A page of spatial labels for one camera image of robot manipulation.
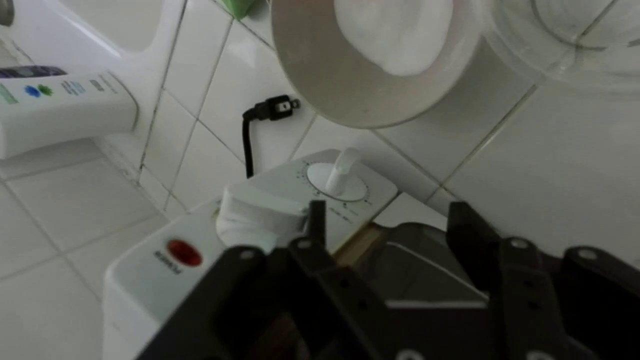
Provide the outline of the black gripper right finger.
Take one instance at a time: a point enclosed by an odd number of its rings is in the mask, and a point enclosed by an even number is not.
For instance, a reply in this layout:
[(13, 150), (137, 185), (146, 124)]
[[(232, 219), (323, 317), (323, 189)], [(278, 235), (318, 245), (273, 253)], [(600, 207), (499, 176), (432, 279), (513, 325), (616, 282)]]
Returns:
[(490, 295), (502, 312), (526, 310), (511, 275), (515, 269), (533, 266), (533, 249), (527, 240), (502, 239), (467, 202), (451, 202), (445, 245), (469, 282)]

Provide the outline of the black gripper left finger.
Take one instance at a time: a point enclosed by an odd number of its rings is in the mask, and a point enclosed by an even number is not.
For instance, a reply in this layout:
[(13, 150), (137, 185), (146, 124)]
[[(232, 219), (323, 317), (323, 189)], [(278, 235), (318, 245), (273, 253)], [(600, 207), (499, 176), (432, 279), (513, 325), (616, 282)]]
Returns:
[(287, 256), (300, 269), (323, 269), (327, 265), (323, 200), (309, 202), (305, 231), (289, 243)]

